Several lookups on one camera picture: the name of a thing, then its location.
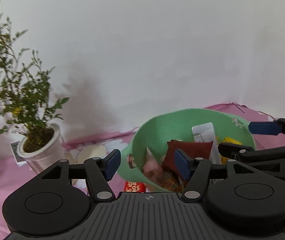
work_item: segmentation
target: yellow package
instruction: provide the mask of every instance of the yellow package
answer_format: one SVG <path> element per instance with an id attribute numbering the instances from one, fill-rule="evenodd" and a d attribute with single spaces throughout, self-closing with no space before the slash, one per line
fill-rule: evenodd
<path id="1" fill-rule="evenodd" d="M 225 137 L 225 139 L 222 142 L 228 142 L 228 143 L 234 143 L 234 144 L 242 145 L 241 142 L 238 142 L 238 141 L 236 141 L 236 140 L 234 140 L 233 138 L 230 138 L 230 137 Z"/>
<path id="2" fill-rule="evenodd" d="M 225 139 L 222 142 L 234 143 L 234 144 L 242 145 L 241 142 L 238 142 L 238 141 L 236 141 L 236 140 L 234 140 L 233 138 L 230 138 L 230 137 L 225 137 Z M 226 161 L 229 160 L 229 158 L 226 158 L 226 157 L 221 156 L 221 155 L 220 155 L 220 158 L 221 158 L 221 164 L 226 165 Z"/>

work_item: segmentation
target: green plastic bin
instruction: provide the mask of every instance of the green plastic bin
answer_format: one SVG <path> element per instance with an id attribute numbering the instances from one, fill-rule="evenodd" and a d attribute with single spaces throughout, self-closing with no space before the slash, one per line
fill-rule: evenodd
<path id="1" fill-rule="evenodd" d="M 244 145 L 256 148 L 255 141 L 248 130 L 248 124 L 242 117 L 208 109 L 185 109 L 154 117 L 143 124 L 129 145 L 121 152 L 121 164 L 118 174 L 126 181 L 143 182 L 152 186 L 153 191 L 165 192 L 142 174 L 146 157 L 146 148 L 160 161 L 167 152 L 167 141 L 172 139 L 193 142 L 191 128 L 195 125 L 212 122 L 216 136 L 221 140 L 233 138 Z M 131 154 L 137 168 L 131 169 L 127 155 Z"/>

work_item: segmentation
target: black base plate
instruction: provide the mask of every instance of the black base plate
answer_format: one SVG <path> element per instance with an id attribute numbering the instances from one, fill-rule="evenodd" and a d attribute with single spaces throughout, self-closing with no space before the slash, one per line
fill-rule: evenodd
<path id="1" fill-rule="evenodd" d="M 18 233 L 6 240 L 250 240 L 213 222 L 199 203 L 184 203 L 168 193 L 121 193 L 109 203 L 98 203 L 79 226 L 61 235 L 26 237 Z M 260 240 L 285 240 L 285 233 Z"/>

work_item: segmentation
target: brown object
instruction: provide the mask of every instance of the brown object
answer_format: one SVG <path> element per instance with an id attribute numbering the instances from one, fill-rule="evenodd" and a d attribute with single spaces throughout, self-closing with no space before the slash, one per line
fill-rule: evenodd
<path id="1" fill-rule="evenodd" d="M 182 187 L 180 186 L 178 177 L 170 171 L 164 171 L 164 182 L 162 187 L 170 191 L 182 193 Z"/>
<path id="2" fill-rule="evenodd" d="M 212 142 L 208 143 L 198 143 L 198 142 L 182 142 L 171 140 L 167 142 L 168 150 L 166 158 L 164 159 L 163 168 L 174 172 L 180 178 L 182 178 L 180 172 L 176 168 L 174 161 L 174 153 L 176 149 L 182 149 L 188 156 L 192 159 L 196 157 L 202 157 L 204 159 L 209 159 L 210 151 L 212 148 Z"/>

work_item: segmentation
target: white flower pot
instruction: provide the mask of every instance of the white flower pot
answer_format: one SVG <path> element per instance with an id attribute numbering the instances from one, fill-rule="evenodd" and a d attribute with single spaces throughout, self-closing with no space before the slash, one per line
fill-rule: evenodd
<path id="1" fill-rule="evenodd" d="M 17 147 L 17 154 L 24 158 L 37 174 L 48 168 L 56 161 L 65 159 L 65 152 L 59 141 L 59 125 L 56 123 L 51 123 L 49 127 L 54 129 L 54 135 L 51 140 L 41 149 L 32 153 L 24 152 L 23 146 L 27 140 L 27 137 L 23 138 Z"/>

